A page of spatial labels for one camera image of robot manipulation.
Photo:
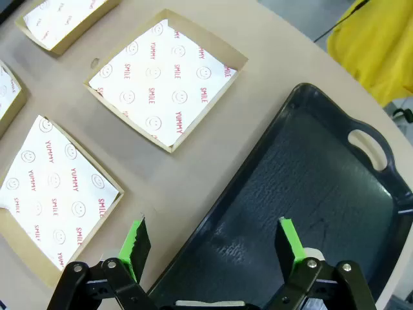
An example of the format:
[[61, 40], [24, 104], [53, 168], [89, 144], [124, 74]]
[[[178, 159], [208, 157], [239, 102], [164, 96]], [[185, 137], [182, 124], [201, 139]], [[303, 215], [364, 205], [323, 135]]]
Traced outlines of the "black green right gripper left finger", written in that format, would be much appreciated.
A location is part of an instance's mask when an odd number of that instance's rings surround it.
[[151, 248], [144, 219], [135, 221], [116, 257], [93, 267], [71, 262], [62, 272], [49, 309], [98, 309], [104, 299], [115, 299], [121, 309], [156, 309], [140, 286]]

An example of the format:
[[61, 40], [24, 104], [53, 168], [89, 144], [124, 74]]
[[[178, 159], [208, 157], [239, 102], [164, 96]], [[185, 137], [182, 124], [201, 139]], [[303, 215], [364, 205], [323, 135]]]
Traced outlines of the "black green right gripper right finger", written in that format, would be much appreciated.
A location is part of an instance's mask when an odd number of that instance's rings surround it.
[[331, 266], [307, 255], [291, 219], [278, 220], [274, 245], [284, 284], [265, 309], [301, 309], [309, 299], [327, 309], [376, 308], [360, 266], [351, 260]]

